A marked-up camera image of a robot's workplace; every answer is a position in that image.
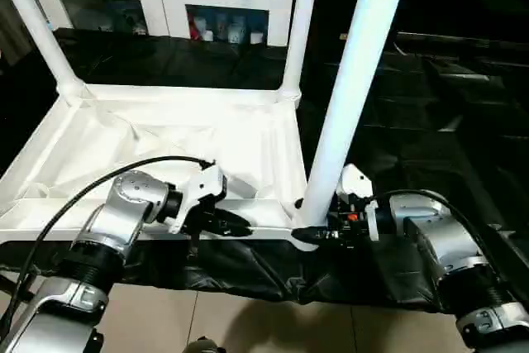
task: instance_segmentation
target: black tablecloth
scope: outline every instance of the black tablecloth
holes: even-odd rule
[[[285,51],[235,48],[174,38],[57,33],[75,72],[88,83],[219,88],[277,88]],[[298,125],[310,169],[337,65],[309,56]],[[0,172],[56,98],[38,53],[4,80],[2,118],[9,138]],[[472,221],[499,272],[527,300],[529,96],[519,64],[480,56],[384,53],[350,149],[375,190],[428,188]],[[442,311],[415,247],[396,236],[354,250],[305,253],[285,241],[141,241],[124,281],[165,289],[223,291],[268,300],[397,306]],[[30,242],[0,246],[0,269],[20,267]],[[46,242],[37,258],[44,274],[68,248]]]

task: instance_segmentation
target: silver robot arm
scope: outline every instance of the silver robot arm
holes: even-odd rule
[[[0,352],[99,352],[103,337],[95,327],[143,225],[167,220],[176,233],[189,210],[225,193],[226,179],[215,165],[191,178],[182,192],[137,170],[116,177],[107,201],[87,220],[57,275],[42,284]],[[177,218],[178,225],[170,221]]]
[[[455,314],[465,344],[477,351],[529,349],[529,314],[509,292],[474,238],[450,210],[431,198],[393,196],[389,206],[422,254],[434,289]]]
[[[527,353],[525,307],[498,277],[469,231],[441,203],[447,203],[445,199],[432,192],[414,192],[382,194],[378,203],[376,197],[349,193],[343,198],[339,192],[327,227],[295,229],[293,236],[309,244],[348,249],[366,237],[376,244],[379,234],[405,236],[416,244],[432,291],[444,311],[455,315],[468,347],[479,353]]]

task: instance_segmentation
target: white vertical pipe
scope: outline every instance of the white vertical pipe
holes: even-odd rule
[[[13,3],[55,76],[57,90],[66,96],[80,95],[84,83],[75,76],[35,0],[13,0]]]
[[[299,216],[326,225],[326,214],[353,140],[398,0],[358,0]]]
[[[308,28],[311,25],[312,7],[314,0],[296,0],[290,39],[288,43],[287,63],[284,69],[283,82],[279,88],[279,95],[293,100],[299,100],[301,90],[299,80],[307,47]]]

